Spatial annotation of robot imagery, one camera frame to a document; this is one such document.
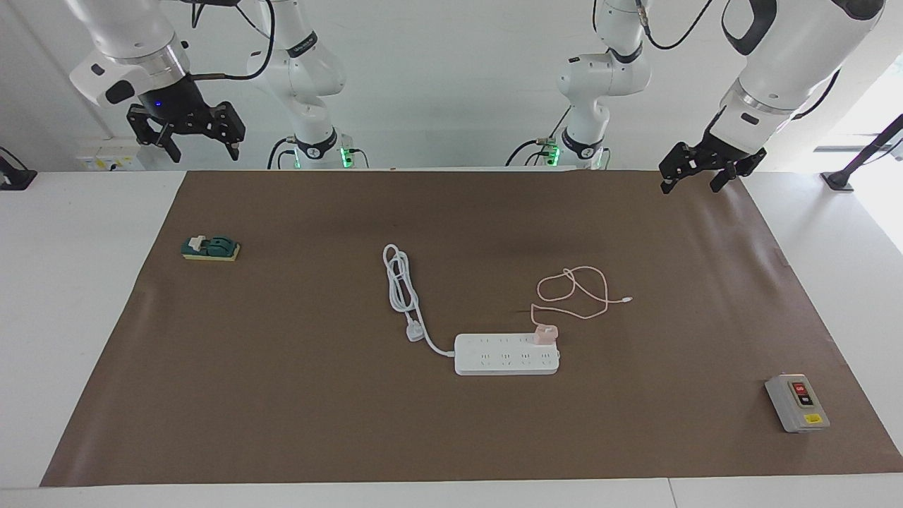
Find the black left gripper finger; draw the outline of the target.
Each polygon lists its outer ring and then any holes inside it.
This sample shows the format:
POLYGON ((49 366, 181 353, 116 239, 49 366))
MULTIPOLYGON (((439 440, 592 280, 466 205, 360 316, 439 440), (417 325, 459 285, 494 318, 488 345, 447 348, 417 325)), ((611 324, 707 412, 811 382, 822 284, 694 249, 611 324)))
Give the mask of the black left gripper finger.
POLYGON ((720 170, 719 173, 713 177, 712 181, 710 181, 710 189, 712 189, 714 193, 719 193, 727 183, 741 177, 749 176, 749 174, 754 171, 755 167, 755 164, 733 164, 729 167, 725 167, 725 169, 720 170))
POLYGON ((677 143, 660 162, 662 193, 671 193, 680 180, 704 171, 704 160, 700 162, 700 155, 701 151, 697 147, 677 143))

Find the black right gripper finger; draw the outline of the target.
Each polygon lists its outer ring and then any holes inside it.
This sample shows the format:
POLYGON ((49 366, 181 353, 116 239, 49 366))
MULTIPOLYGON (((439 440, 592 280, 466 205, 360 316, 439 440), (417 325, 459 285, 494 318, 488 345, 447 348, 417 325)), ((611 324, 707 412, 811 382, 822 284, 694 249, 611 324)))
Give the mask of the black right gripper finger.
POLYGON ((154 145, 154 147, 162 148, 174 163, 180 163, 181 151, 172 140, 174 127, 164 123, 161 128, 156 130, 151 125, 152 120, 154 118, 144 106, 129 106, 127 122, 135 134, 136 141, 140 145, 154 145))
POLYGON ((222 143, 229 157, 233 161, 238 161, 240 144, 244 142, 246 136, 246 126, 232 103, 222 102, 207 110, 205 135, 222 143))

